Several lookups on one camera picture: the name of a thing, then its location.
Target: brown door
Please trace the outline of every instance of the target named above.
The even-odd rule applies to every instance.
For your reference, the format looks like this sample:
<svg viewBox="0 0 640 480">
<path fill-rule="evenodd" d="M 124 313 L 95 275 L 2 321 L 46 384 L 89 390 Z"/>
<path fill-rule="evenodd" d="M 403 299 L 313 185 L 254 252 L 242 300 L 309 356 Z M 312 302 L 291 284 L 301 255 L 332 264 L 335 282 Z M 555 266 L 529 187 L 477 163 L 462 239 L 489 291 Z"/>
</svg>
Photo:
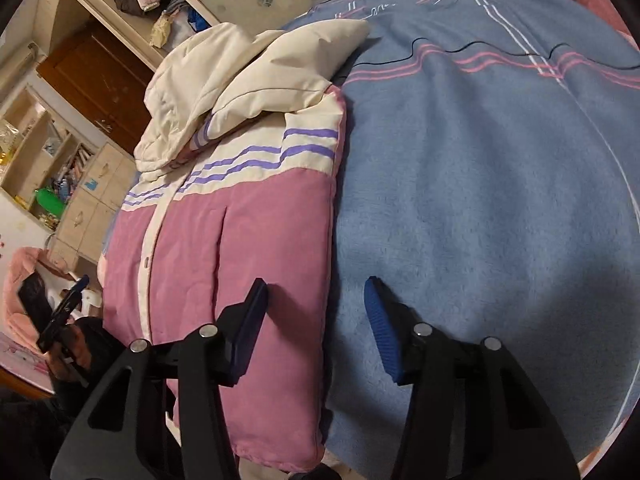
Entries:
<svg viewBox="0 0 640 480">
<path fill-rule="evenodd" d="M 133 154 L 151 119 L 143 99 L 153 72 L 106 28 L 92 22 L 53 51 L 38 73 Z"/>
</svg>

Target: green bottle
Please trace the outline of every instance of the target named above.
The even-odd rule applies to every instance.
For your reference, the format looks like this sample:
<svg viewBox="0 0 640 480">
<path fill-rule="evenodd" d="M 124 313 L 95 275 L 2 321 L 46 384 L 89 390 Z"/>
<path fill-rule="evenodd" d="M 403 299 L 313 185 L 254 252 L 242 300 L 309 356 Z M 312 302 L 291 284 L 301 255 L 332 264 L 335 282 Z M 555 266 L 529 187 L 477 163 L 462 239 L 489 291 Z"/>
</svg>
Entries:
<svg viewBox="0 0 640 480">
<path fill-rule="evenodd" d="M 51 213 L 53 216 L 60 218 L 65 210 L 65 205 L 52 190 L 48 187 L 37 189 L 36 201 L 42 206 L 42 208 Z"/>
</svg>

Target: dresser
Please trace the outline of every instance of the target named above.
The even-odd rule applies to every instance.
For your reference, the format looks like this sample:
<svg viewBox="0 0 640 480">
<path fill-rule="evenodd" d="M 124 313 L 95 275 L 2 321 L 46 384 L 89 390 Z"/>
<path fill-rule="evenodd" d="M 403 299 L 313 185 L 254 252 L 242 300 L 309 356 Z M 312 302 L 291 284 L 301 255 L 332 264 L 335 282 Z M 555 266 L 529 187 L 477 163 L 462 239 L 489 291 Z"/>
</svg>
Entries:
<svg viewBox="0 0 640 480">
<path fill-rule="evenodd" d="M 102 240 L 136 173 L 133 158 L 113 144 L 105 144 L 66 205 L 50 243 L 54 257 L 74 270 L 80 258 L 97 264 Z"/>
</svg>

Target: blue blanket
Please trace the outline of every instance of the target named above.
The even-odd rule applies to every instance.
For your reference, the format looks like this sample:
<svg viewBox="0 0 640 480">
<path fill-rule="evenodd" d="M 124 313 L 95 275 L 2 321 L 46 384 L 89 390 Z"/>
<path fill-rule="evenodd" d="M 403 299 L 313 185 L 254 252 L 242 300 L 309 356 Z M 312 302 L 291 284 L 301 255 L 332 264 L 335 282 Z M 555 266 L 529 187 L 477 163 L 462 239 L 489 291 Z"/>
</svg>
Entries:
<svg viewBox="0 0 640 480">
<path fill-rule="evenodd" d="M 289 28 L 330 18 L 372 32 L 335 78 L 329 449 L 369 480 L 398 450 L 375 274 L 453 338 L 501 338 L 583 458 L 638 399 L 639 53 L 571 0 L 329 0 Z"/>
</svg>

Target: blue gripper pad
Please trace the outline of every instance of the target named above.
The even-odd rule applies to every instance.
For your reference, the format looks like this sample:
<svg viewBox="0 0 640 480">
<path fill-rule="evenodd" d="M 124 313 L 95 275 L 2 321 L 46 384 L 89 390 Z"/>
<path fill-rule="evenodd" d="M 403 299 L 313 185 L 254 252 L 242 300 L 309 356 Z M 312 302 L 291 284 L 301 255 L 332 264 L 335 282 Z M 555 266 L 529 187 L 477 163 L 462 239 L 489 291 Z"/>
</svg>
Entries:
<svg viewBox="0 0 640 480">
<path fill-rule="evenodd" d="M 404 375 L 401 345 L 391 325 L 383 300 L 376 290 L 376 280 L 375 276 L 371 276 L 364 284 L 364 307 L 367 310 L 367 317 L 369 317 L 373 337 L 376 339 L 385 372 L 391 376 L 395 383 L 398 383 Z"/>
</svg>

